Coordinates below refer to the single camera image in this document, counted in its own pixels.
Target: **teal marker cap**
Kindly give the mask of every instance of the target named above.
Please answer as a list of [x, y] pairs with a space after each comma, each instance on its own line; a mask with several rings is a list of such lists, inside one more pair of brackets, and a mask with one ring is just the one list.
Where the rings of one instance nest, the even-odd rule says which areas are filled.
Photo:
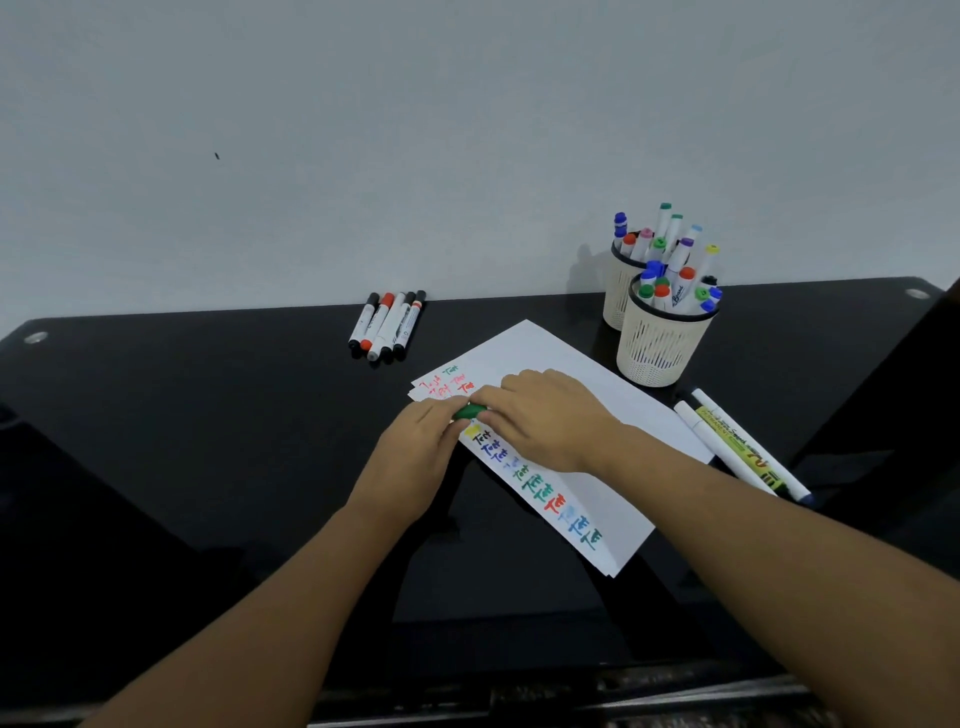
[[474, 417], [479, 415], [487, 409], [483, 404], [468, 404], [466, 407], [461, 407], [456, 412], [453, 413], [452, 420], [472, 420]]

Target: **paper sheet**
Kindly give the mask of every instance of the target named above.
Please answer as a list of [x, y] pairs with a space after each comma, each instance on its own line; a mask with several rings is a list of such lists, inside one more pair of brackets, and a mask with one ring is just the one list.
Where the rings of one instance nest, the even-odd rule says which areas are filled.
[[[499, 385], [524, 369], [556, 369], [582, 381], [621, 422], [707, 463], [712, 453], [669, 407], [530, 321], [508, 328], [411, 382], [410, 397], [446, 399]], [[616, 576], [654, 526], [613, 489], [586, 473], [554, 473], [523, 459], [473, 421], [460, 441], [508, 483], [597, 569]]]

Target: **cream pen holder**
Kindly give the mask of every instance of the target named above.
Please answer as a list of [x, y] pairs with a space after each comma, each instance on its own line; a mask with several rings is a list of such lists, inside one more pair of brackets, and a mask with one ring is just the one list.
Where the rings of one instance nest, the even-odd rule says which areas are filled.
[[[710, 313], [686, 316], [657, 310], [640, 300], [636, 292], [639, 281], [640, 276], [634, 276], [627, 283], [616, 368], [640, 386], [666, 387], [680, 378], [717, 312], [714, 309]], [[607, 300], [610, 297], [608, 287]], [[613, 326], [607, 319], [606, 303], [604, 319]]]
[[603, 300], [603, 320], [617, 331], [623, 329], [623, 313], [627, 308], [630, 281], [646, 269], [639, 260], [630, 260], [622, 255], [616, 244], [610, 246], [610, 261], [607, 263], [607, 295]]

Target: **hand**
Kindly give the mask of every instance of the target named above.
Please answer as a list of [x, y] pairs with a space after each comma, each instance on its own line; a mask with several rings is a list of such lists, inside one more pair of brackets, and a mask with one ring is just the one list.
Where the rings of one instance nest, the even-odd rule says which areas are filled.
[[406, 530], [433, 502], [457, 436], [470, 424], [450, 421], [465, 404], [466, 397], [451, 397], [404, 407], [380, 435], [347, 506]]
[[523, 457], [560, 473], [589, 473], [590, 456], [620, 426], [587, 387], [553, 369], [504, 376], [470, 401], [489, 408], [477, 419]]

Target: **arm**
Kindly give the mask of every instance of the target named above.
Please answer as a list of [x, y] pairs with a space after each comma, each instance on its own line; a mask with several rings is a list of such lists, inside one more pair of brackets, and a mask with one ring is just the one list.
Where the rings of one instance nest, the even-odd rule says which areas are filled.
[[614, 488], [774, 657], [854, 725], [955, 725], [960, 584], [623, 425], [548, 370], [471, 398], [524, 457]]
[[354, 603], [437, 493], [468, 424], [450, 416], [466, 403], [456, 397], [406, 407], [320, 533], [84, 726], [306, 725]]

